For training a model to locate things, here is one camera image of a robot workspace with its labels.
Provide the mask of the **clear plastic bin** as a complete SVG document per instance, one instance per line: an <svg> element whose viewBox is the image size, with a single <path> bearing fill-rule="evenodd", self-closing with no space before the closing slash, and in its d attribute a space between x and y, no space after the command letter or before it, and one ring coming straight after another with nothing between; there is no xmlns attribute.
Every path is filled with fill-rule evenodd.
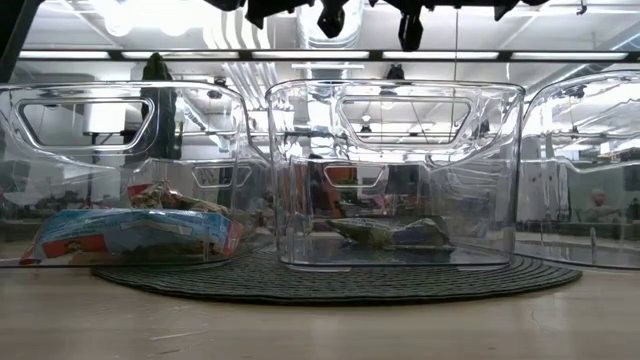
<svg viewBox="0 0 640 360"><path fill-rule="evenodd" d="M177 93L179 160L152 158L144 133L154 110L144 89ZM167 181L181 194L227 207L244 234L225 262L268 244L267 163L249 144L242 97L207 83L125 81L0 87L0 268L93 267L20 258L64 210L133 208L127 188Z"/></svg>
<svg viewBox="0 0 640 360"><path fill-rule="evenodd" d="M516 251L640 270L640 70L541 89L523 120Z"/></svg>
<svg viewBox="0 0 640 360"><path fill-rule="evenodd" d="M524 91L295 80L266 95L279 259L298 268L496 268L515 241ZM374 249L326 221L441 217L448 247Z"/></svg>

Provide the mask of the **round grey woven placemat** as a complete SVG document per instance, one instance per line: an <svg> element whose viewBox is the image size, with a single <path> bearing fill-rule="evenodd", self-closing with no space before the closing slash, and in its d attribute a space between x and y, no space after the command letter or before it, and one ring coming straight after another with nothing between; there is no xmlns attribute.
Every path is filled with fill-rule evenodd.
<svg viewBox="0 0 640 360"><path fill-rule="evenodd" d="M514 256L485 270L459 267L355 267L296 271L262 248L222 264L95 266L93 276L128 288L179 298L299 306L428 304L515 296L581 279L579 270Z"/></svg>

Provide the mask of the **red green snack bag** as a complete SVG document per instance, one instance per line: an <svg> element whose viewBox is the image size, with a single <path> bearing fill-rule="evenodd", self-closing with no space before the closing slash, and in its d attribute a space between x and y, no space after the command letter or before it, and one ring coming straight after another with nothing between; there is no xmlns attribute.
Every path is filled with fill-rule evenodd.
<svg viewBox="0 0 640 360"><path fill-rule="evenodd" d="M181 194L167 181L129 186L127 195L133 208L210 212L225 216L231 214L225 206Z"/></svg>

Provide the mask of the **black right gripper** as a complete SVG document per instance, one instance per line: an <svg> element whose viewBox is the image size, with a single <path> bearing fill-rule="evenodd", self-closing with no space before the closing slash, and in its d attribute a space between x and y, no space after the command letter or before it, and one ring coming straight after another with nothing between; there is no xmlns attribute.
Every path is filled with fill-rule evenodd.
<svg viewBox="0 0 640 360"><path fill-rule="evenodd" d="M519 2L520 0L424 0L427 8L493 7L495 21L500 21ZM403 51L416 51L419 49L423 34L420 21L421 2L420 0L398 0L398 9L401 12L398 34L401 48Z"/></svg>

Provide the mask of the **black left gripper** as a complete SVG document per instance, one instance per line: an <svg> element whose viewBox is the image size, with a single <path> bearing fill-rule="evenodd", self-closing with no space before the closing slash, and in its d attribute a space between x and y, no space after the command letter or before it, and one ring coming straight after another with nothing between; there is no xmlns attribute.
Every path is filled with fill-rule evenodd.
<svg viewBox="0 0 640 360"><path fill-rule="evenodd" d="M235 11L247 0L204 0L221 11ZM317 25L329 38L336 38L344 27L346 0L320 0L322 10ZM282 12L293 13L298 7L313 5L313 0L248 0L245 19L259 29L264 28L265 19Z"/></svg>

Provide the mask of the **blue white granola bar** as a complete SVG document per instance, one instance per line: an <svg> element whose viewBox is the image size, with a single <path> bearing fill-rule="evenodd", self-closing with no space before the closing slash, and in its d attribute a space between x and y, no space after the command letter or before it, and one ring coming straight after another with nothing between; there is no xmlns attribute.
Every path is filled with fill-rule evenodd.
<svg viewBox="0 0 640 360"><path fill-rule="evenodd" d="M232 255L243 234L240 222L215 212L64 210L42 225L19 264L200 263Z"/></svg>

